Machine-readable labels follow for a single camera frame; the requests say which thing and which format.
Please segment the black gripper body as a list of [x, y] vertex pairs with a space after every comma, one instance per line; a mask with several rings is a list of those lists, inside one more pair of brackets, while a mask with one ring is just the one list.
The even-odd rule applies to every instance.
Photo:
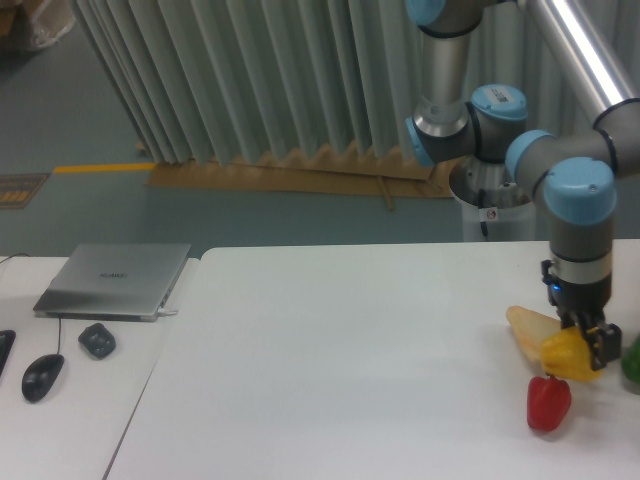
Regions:
[[556, 308], [561, 327], [578, 325], [591, 328], [605, 321], [604, 307], [611, 297], [612, 275], [589, 283], [575, 283], [554, 272], [560, 261], [541, 262], [542, 282], [547, 286], [549, 303]]

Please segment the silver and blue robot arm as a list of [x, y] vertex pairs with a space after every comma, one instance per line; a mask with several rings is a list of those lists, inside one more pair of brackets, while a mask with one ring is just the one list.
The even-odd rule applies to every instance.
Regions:
[[471, 33], [486, 1], [410, 1], [421, 31], [421, 99], [407, 121], [420, 163], [471, 156], [503, 166], [545, 215], [551, 256], [541, 265], [563, 329], [576, 328], [593, 371], [622, 355], [604, 309], [611, 296], [616, 182], [639, 171], [639, 92], [578, 1], [523, 1], [591, 127], [556, 137], [529, 130], [522, 94], [506, 85], [462, 97]]

